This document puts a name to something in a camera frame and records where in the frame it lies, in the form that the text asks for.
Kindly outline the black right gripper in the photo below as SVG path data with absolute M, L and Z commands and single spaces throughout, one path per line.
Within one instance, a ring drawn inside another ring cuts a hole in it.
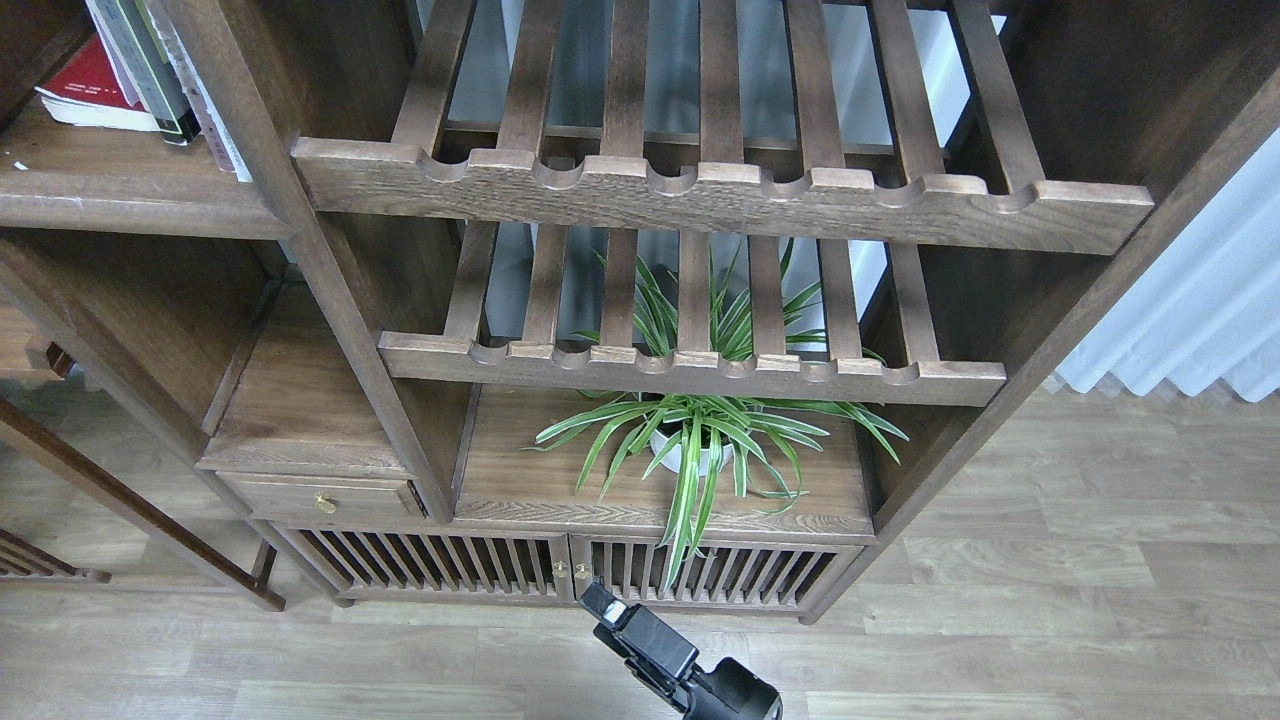
M 782 717 L 783 702 L 772 684 L 730 657 L 704 670 L 694 662 L 698 648 L 650 609 L 627 606 L 599 582 L 584 591 L 580 605 L 599 621 L 595 638 L 684 719 Z

